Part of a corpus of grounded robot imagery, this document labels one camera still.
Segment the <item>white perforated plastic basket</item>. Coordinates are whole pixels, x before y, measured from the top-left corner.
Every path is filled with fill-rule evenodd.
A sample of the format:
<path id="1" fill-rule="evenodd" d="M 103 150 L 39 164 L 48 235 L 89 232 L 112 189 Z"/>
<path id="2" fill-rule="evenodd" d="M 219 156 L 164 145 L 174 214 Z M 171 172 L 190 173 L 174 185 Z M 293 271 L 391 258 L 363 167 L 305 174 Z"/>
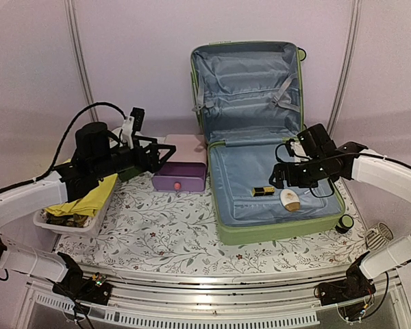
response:
<path id="1" fill-rule="evenodd" d="M 96 237 L 117 179 L 117 174 L 108 176 L 82 199 L 39 210 L 34 214 L 33 224 L 57 234 Z"/>

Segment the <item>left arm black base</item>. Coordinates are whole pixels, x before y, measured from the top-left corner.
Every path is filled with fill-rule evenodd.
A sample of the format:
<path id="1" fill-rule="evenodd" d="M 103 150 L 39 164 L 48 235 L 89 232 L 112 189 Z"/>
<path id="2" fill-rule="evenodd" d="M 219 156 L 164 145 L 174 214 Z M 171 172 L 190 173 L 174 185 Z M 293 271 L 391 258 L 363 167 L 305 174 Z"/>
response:
<path id="1" fill-rule="evenodd" d="M 65 261 L 67 271 L 60 282 L 53 283 L 52 292 L 73 301 L 107 306 L 113 289 L 107 276 L 97 272 L 85 278 L 82 269 L 69 255 L 59 252 L 58 256 Z"/>

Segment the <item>green hard-shell suitcase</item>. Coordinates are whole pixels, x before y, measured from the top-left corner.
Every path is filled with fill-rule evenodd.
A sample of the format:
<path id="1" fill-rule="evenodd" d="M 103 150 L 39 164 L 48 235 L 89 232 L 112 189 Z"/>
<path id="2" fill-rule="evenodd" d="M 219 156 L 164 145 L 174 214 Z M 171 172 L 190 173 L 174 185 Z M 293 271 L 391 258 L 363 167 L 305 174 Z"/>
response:
<path id="1" fill-rule="evenodd" d="M 190 55 L 194 110 L 208 144 L 210 186 L 219 238 L 226 245 L 286 239 L 334 228 L 345 203 L 330 180 L 295 188 L 300 208 L 284 206 L 289 187 L 269 186 L 274 165 L 305 159 L 285 142 L 303 129 L 301 61 L 291 42 L 203 45 Z"/>

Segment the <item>purple drawer box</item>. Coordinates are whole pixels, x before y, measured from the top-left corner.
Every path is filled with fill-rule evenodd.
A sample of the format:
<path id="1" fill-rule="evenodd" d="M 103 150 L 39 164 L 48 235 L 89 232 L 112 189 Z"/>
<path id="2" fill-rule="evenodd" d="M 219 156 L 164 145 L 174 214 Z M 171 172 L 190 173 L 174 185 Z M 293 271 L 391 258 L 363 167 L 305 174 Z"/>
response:
<path id="1" fill-rule="evenodd" d="M 203 135 L 170 134 L 164 143 L 176 146 L 176 152 L 153 175 L 151 181 L 154 189 L 159 192 L 203 192 L 208 169 Z"/>

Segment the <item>yellow black plaid cloth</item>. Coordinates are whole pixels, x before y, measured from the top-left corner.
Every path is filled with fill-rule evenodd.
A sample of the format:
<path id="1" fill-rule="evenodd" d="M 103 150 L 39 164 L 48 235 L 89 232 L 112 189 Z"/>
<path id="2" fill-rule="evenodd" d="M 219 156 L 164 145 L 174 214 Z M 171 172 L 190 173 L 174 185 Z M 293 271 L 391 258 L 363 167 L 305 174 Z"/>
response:
<path id="1" fill-rule="evenodd" d="M 67 216 L 48 216 L 47 224 L 56 226 L 65 226 L 72 228 L 83 228 L 88 220 L 88 216 L 83 215 L 67 215 Z"/>

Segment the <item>yellow garment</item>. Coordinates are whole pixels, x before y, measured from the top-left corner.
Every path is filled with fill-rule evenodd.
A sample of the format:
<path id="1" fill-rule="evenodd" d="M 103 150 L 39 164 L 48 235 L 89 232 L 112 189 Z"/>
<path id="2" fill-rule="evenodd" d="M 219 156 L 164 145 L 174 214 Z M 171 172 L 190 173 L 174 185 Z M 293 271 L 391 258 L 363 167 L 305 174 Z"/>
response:
<path id="1" fill-rule="evenodd" d="M 58 204 L 45 208 L 54 216 L 83 215 L 94 217 L 105 205 L 116 185 L 118 174 L 115 173 L 99 182 L 97 188 L 91 190 L 85 197 L 74 202 Z"/>

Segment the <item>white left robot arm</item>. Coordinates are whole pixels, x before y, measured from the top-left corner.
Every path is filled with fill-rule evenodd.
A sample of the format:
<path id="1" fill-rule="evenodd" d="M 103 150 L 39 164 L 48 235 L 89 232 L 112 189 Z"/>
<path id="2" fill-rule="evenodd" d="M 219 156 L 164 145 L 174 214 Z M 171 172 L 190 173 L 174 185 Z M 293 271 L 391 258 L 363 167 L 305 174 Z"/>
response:
<path id="1" fill-rule="evenodd" d="M 75 133 L 70 162 L 53 162 L 42 175 L 0 189 L 0 229 L 39 210 L 74 202 L 97 188 L 106 177 L 134 167 L 155 173 L 176 152 L 174 145 L 137 136 L 145 111 L 133 108 L 124 115 L 120 134 L 106 123 L 88 123 Z M 0 269 L 17 271 L 59 283 L 73 297 L 83 297 L 88 283 L 68 255 L 43 252 L 0 235 Z"/>

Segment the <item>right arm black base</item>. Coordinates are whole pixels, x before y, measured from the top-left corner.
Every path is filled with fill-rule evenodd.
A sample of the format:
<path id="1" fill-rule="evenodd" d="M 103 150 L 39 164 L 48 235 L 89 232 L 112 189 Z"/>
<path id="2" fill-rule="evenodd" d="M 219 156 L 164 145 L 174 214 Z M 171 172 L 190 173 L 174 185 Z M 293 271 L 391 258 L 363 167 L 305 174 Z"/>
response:
<path id="1" fill-rule="evenodd" d="M 372 296 L 376 292 L 372 279 L 366 278 L 359 268 L 368 253 L 364 253 L 351 264 L 346 270 L 345 279 L 322 282 L 314 288 L 314 296 L 320 299 L 322 306 Z"/>

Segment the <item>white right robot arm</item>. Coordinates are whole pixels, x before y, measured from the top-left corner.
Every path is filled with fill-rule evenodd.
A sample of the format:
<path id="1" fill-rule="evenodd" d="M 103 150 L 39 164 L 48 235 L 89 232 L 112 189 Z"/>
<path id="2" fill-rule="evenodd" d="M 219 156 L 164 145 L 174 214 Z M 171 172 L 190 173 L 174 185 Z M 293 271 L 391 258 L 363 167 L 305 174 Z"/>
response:
<path id="1" fill-rule="evenodd" d="M 352 193 L 366 215 L 372 213 L 371 206 L 392 219 L 411 215 L 411 165 L 359 143 L 337 146 L 320 123 L 301 131 L 296 139 L 306 159 L 277 158 L 269 178 L 274 187 L 315 188 L 321 180 L 342 178 L 351 182 Z M 367 280 L 409 262 L 411 232 L 402 229 L 393 241 L 357 261 L 357 272 L 341 282 L 340 292 L 354 299 L 366 289 Z"/>

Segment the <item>white green drawer box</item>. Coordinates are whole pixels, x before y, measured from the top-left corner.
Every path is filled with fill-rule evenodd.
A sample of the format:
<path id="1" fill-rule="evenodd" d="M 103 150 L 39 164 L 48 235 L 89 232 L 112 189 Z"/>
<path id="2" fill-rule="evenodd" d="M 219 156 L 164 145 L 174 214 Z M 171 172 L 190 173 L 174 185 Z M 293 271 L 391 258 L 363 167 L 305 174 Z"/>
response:
<path id="1" fill-rule="evenodd" d="M 118 174 L 118 179 L 121 182 L 127 182 L 132 178 L 139 176 L 144 172 L 143 168 L 140 165 L 135 165 L 131 168 L 128 168 Z"/>

